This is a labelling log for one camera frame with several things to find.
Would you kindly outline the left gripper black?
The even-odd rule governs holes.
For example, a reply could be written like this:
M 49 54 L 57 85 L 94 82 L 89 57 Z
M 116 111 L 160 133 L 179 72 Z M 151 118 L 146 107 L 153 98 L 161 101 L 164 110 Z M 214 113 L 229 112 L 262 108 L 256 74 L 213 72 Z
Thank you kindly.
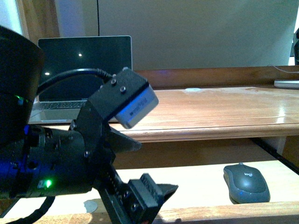
M 158 204 L 157 184 L 149 174 L 124 183 L 113 161 L 116 153 L 142 144 L 112 128 L 90 103 L 81 109 L 74 130 L 39 127 L 38 196 L 85 193 L 96 188 L 114 224 L 150 224 Z

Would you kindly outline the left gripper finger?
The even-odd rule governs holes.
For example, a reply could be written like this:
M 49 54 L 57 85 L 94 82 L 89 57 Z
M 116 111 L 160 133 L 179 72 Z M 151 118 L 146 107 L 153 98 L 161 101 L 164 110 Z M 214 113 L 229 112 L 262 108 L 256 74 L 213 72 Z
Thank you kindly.
M 157 184 L 158 204 L 164 204 L 178 189 L 178 185 Z

